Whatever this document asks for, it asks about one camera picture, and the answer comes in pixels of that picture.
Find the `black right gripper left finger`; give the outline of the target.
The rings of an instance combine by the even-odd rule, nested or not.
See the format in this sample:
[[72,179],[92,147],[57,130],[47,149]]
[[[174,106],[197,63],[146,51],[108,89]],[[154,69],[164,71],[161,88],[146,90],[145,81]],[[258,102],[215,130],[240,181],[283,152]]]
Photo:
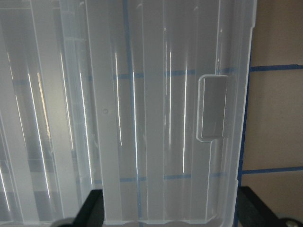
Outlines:
[[103,191],[92,190],[75,217],[73,227],[102,227],[105,219]]

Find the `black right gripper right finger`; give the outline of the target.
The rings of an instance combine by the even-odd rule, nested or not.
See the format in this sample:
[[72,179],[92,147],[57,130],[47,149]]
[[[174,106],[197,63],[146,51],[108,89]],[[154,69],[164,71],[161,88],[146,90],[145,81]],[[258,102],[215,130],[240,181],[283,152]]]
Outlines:
[[248,186],[238,188],[237,217],[243,227],[281,227],[273,211]]

